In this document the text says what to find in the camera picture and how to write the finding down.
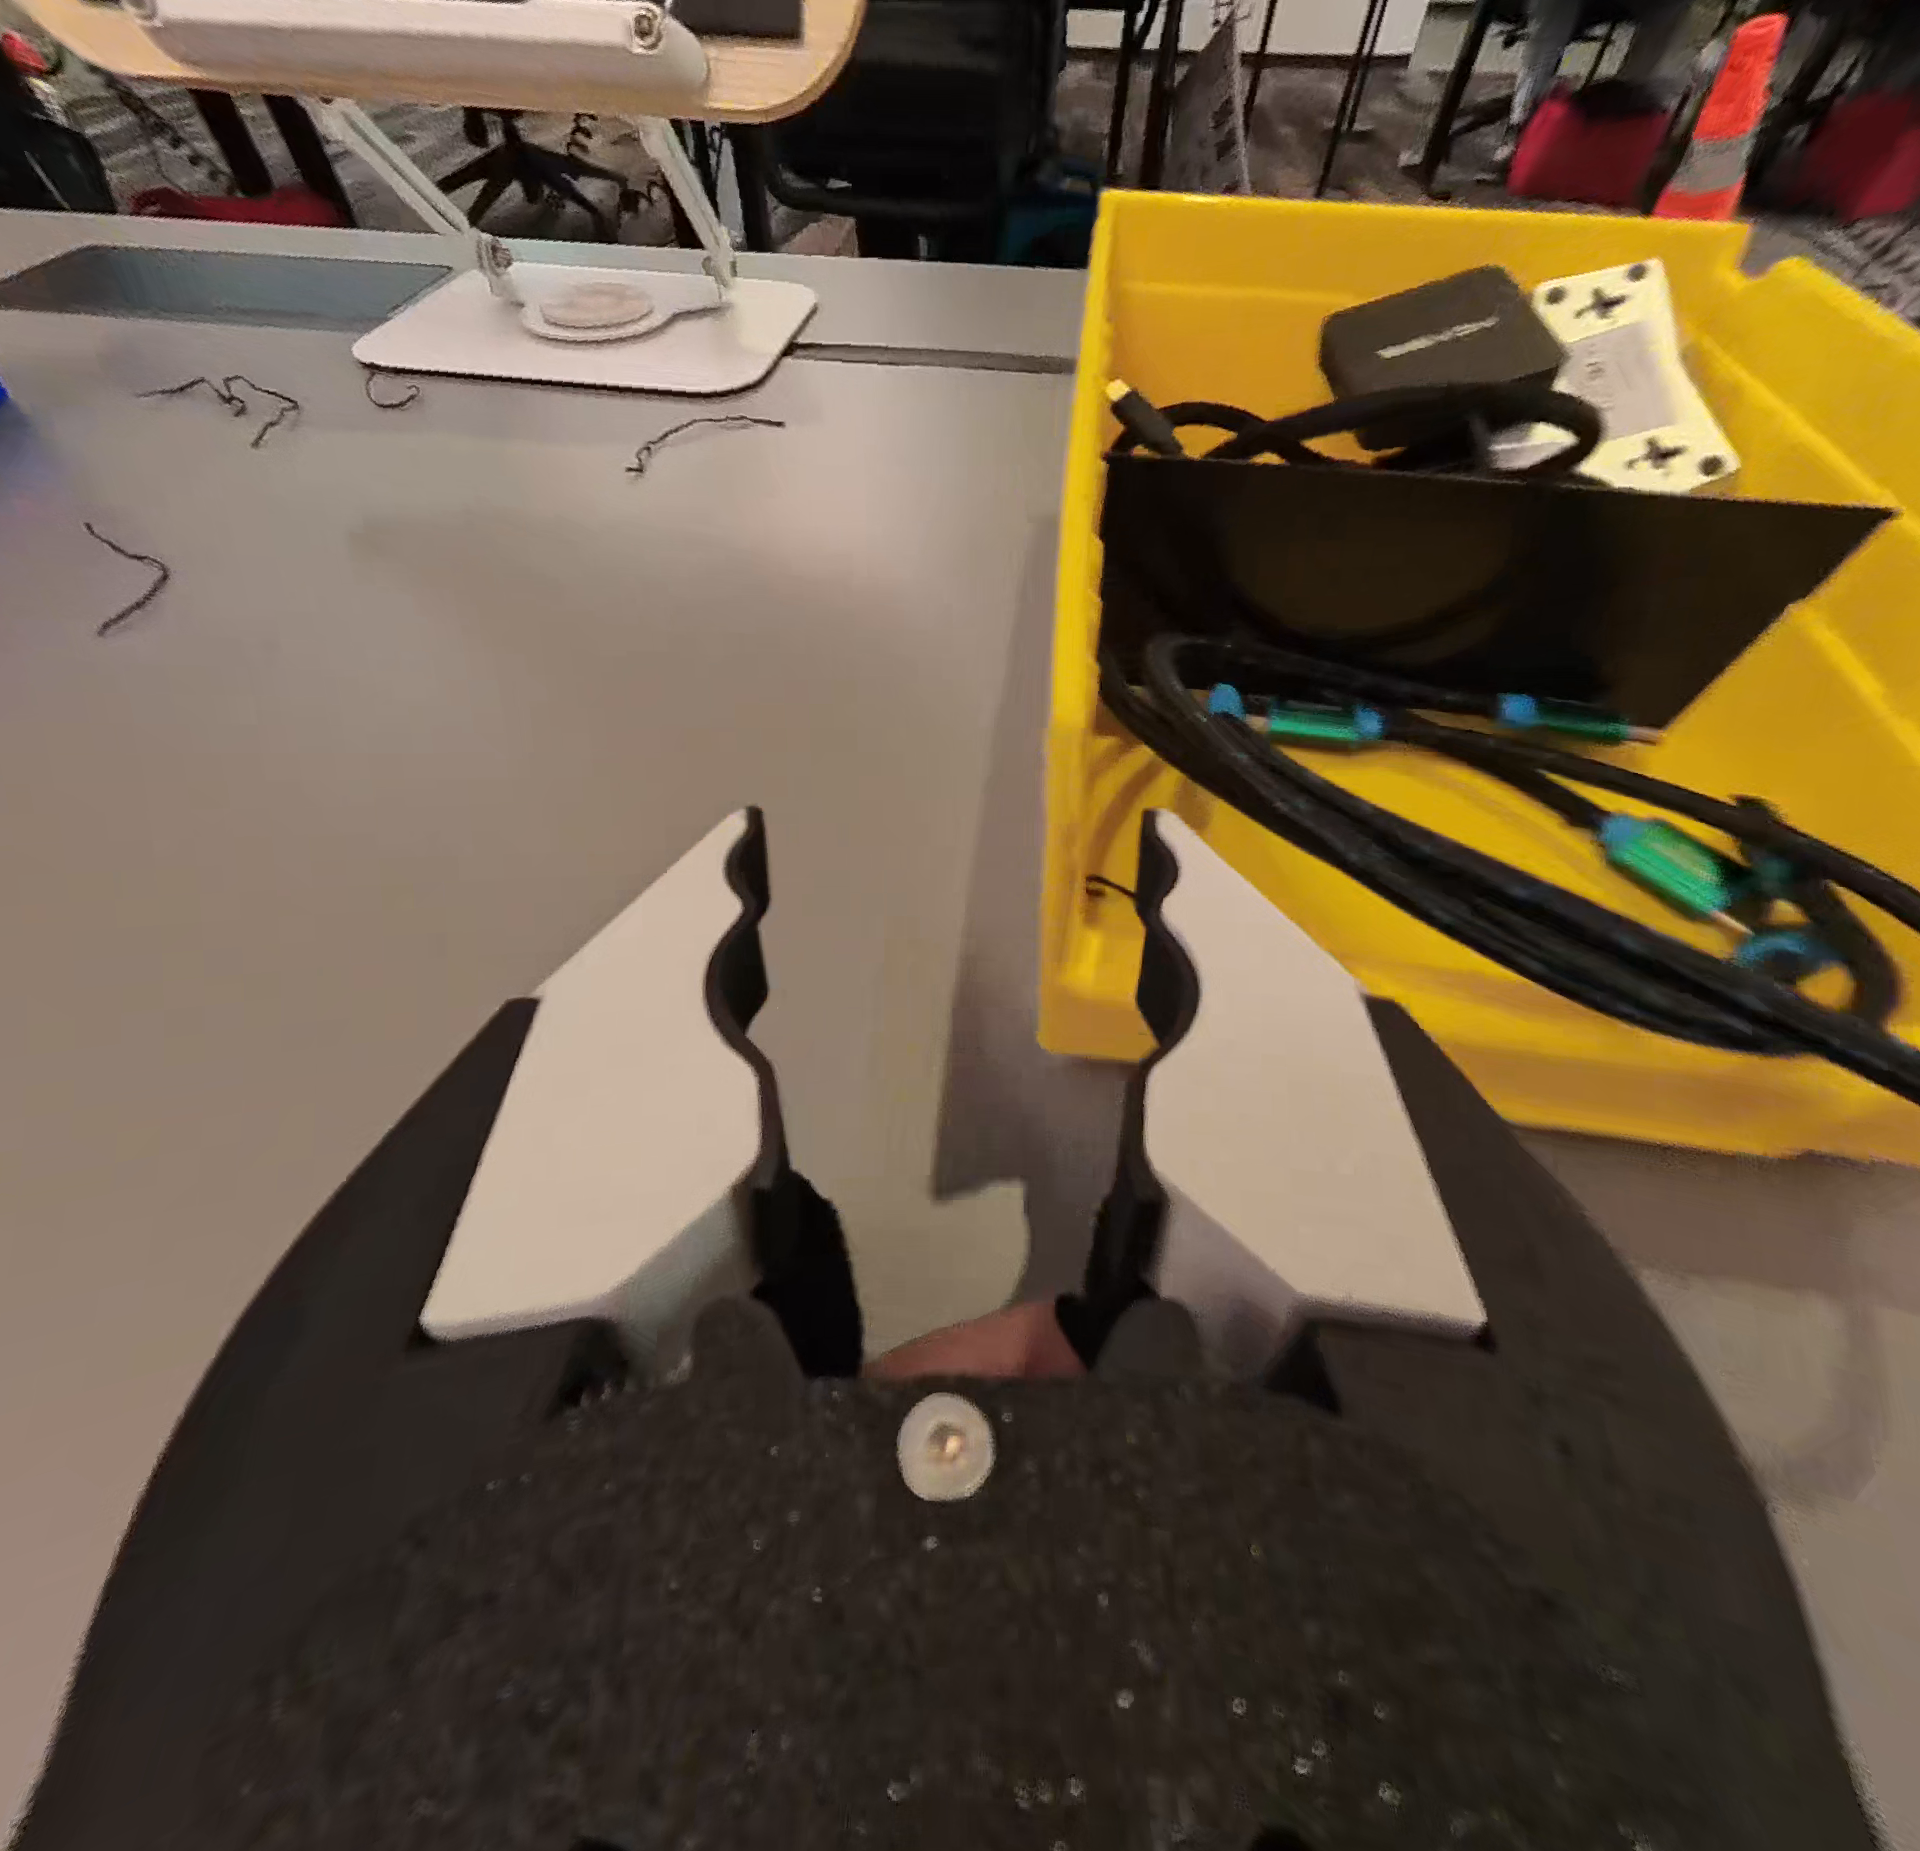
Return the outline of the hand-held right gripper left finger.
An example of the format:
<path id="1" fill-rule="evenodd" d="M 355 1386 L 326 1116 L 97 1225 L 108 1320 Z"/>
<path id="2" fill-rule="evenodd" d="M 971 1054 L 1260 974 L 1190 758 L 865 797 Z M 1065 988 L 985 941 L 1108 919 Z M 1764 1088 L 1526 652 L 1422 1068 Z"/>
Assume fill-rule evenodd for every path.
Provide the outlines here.
<path id="1" fill-rule="evenodd" d="M 862 1366 L 842 1219 L 791 1163 L 754 1043 L 770 904 L 765 817 L 733 812 L 544 979 L 424 1336 L 582 1320 L 661 1380 L 708 1304 L 754 1294 L 810 1376 Z"/>

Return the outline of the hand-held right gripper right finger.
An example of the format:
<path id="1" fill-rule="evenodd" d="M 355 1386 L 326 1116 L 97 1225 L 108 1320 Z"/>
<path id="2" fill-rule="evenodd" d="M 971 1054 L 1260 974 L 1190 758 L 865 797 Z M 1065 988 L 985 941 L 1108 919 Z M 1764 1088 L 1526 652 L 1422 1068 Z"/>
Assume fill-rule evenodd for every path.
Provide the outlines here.
<path id="1" fill-rule="evenodd" d="M 1188 1314 L 1257 1382 L 1320 1320 L 1478 1343 L 1489 1312 L 1359 980 L 1185 817 L 1141 825 L 1138 1011 L 1075 1343 Z"/>

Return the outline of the black adapter block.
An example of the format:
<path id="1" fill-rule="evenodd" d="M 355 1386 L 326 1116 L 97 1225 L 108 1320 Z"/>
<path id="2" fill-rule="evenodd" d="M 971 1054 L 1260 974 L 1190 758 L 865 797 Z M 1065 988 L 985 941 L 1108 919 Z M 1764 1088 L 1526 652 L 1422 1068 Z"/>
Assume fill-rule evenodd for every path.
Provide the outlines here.
<path id="1" fill-rule="evenodd" d="M 1555 384 L 1566 345 L 1531 295 L 1482 264 L 1334 311 L 1319 330 L 1331 398 L 1462 384 Z"/>

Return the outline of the black hdmi switch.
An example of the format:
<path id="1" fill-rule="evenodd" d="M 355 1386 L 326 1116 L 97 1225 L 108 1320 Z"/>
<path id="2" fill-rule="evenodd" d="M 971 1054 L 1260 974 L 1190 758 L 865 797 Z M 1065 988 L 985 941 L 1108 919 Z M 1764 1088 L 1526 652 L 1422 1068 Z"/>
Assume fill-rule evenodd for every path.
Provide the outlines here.
<path id="1" fill-rule="evenodd" d="M 1545 281 L 1531 302 L 1566 356 L 1555 385 L 1601 422 L 1588 481 L 1668 497 L 1734 487 L 1740 457 L 1687 369 L 1663 261 Z"/>

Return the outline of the yellow plastic bin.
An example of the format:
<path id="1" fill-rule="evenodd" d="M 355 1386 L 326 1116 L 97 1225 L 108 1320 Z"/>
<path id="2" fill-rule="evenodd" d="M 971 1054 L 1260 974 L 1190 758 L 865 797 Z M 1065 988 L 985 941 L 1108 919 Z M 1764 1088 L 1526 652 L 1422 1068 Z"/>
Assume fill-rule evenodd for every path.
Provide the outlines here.
<path id="1" fill-rule="evenodd" d="M 1180 813 L 1370 996 L 1526 1127 L 1917 1166 L 1917 330 L 1735 224 L 1123 192 L 1079 327 L 1055 588 L 1037 1033 L 1147 1050 L 1147 812 Z M 1124 455 L 1563 478 L 1601 440 L 1555 384 L 1331 398 L 1323 322 L 1482 264 L 1532 291 L 1665 262 L 1737 450 L 1690 498 L 1891 521 L 1665 727 L 1165 634 L 1103 640 Z"/>

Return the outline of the black bin divider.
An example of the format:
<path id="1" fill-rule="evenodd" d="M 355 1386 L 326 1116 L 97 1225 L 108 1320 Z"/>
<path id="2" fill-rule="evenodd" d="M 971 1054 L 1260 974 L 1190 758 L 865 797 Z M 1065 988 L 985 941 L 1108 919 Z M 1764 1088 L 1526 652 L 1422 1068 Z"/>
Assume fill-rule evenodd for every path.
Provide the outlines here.
<path id="1" fill-rule="evenodd" d="M 1124 455 L 1100 513 L 1103 640 L 1271 648 L 1665 727 L 1891 511 L 1563 478 Z"/>

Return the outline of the long wavy black thread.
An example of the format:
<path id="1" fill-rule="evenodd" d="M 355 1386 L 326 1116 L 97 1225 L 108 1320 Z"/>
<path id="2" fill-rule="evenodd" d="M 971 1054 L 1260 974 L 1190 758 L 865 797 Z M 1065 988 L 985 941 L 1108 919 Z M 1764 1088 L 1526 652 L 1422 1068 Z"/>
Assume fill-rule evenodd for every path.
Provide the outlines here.
<path id="1" fill-rule="evenodd" d="M 678 444 L 689 444 L 704 434 L 734 434 L 734 432 L 779 432 L 785 429 L 787 422 L 781 416 L 754 415 L 754 413 L 708 413 L 681 418 L 678 424 L 669 424 L 646 440 L 636 448 L 630 464 L 624 468 L 626 477 L 644 478 L 648 477 L 656 461 L 666 455 Z"/>

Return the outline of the bent black thread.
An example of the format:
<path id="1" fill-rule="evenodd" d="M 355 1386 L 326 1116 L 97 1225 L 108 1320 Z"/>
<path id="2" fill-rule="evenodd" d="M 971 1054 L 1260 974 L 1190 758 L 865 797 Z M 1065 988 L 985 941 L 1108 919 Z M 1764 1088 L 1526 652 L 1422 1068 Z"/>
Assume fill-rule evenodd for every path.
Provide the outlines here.
<path id="1" fill-rule="evenodd" d="M 85 535 L 117 562 L 134 566 L 141 574 L 140 590 L 96 628 L 96 640 L 110 640 L 159 603 L 172 587 L 172 568 L 149 551 L 117 542 L 94 521 L 85 521 Z"/>

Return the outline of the tangled black thread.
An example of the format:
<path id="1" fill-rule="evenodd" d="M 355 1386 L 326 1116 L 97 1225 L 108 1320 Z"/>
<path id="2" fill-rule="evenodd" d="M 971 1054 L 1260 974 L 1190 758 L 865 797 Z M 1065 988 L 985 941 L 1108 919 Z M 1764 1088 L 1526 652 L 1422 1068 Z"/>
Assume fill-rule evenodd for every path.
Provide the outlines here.
<path id="1" fill-rule="evenodd" d="M 249 448 L 262 452 L 283 429 L 302 422 L 302 398 L 266 385 L 248 375 L 197 375 L 134 393 L 140 402 L 210 398 L 227 416 L 249 426 Z"/>

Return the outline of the red bag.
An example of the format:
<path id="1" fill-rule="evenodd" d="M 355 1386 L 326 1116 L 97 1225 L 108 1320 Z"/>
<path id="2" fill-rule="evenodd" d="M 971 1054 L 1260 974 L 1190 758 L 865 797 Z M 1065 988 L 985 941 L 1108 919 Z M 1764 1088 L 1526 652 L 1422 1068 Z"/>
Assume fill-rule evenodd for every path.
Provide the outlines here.
<path id="1" fill-rule="evenodd" d="M 1672 107 L 1643 87 L 1555 87 L 1519 134 L 1507 192 L 1532 205 L 1643 211 L 1669 125 Z"/>
<path id="2" fill-rule="evenodd" d="M 1809 137 L 1794 172 L 1802 208 L 1845 223 L 1895 216 L 1919 203 L 1919 93 L 1841 97 Z"/>

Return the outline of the white patterned hanging bag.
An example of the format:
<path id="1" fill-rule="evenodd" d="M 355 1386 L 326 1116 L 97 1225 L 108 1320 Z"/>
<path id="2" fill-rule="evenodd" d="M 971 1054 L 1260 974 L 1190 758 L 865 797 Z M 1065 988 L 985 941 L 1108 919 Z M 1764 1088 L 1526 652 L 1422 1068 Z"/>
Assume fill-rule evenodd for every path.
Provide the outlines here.
<path id="1" fill-rule="evenodd" d="M 1172 96 L 1165 187 L 1218 199 L 1253 195 L 1241 103 L 1240 28 L 1226 17 L 1188 60 Z"/>

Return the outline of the black office chair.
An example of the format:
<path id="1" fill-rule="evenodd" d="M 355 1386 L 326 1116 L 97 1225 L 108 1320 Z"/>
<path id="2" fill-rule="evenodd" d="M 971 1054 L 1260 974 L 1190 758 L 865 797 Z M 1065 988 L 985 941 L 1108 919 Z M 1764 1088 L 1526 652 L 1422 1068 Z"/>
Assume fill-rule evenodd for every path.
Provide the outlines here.
<path id="1" fill-rule="evenodd" d="M 866 0 L 831 88 L 765 134 L 773 201 L 868 257 L 998 262 L 1051 137 L 1068 0 Z"/>

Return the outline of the orange traffic cone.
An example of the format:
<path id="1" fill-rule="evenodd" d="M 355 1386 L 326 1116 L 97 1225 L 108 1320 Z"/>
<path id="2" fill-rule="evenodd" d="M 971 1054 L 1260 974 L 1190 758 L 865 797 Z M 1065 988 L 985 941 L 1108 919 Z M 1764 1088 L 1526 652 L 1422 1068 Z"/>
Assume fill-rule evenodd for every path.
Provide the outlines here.
<path id="1" fill-rule="evenodd" d="M 1654 199 L 1651 216 L 1690 223 L 1729 223 L 1737 216 L 1788 31 L 1791 17 L 1782 12 L 1734 28 L 1704 79 L 1704 100 Z"/>

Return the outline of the wooden-framed black book stand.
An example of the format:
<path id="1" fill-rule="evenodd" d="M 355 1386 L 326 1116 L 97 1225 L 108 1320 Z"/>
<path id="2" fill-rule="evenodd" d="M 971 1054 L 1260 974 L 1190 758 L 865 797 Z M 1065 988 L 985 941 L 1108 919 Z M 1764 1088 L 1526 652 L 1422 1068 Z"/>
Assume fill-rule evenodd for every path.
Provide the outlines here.
<path id="1" fill-rule="evenodd" d="M 220 93 L 294 96 L 440 238 L 453 273 L 354 346 L 368 372 L 736 398 L 781 365 L 818 298 L 739 273 L 678 121 L 763 125 L 824 96 L 868 0 L 799 0 L 770 37 L 693 0 L 16 0 L 87 64 Z M 521 261 L 381 133 L 364 100 L 586 111 L 638 131 L 701 248 L 695 271 Z"/>

